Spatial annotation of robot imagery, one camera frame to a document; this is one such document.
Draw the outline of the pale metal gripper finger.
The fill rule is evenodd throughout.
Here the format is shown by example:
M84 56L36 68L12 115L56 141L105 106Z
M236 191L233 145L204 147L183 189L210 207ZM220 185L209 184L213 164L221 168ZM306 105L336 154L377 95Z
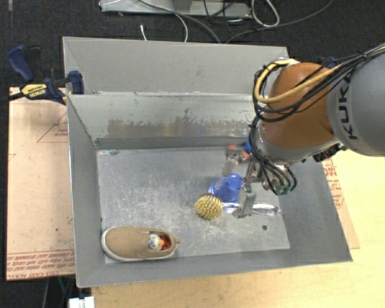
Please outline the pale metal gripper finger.
M233 216L236 218L251 216L255 199L256 194L251 189L244 188L239 196L239 206L233 212Z
M242 148L227 148L225 150L225 163L222 168L223 177L230 176L235 166L243 163L243 153Z

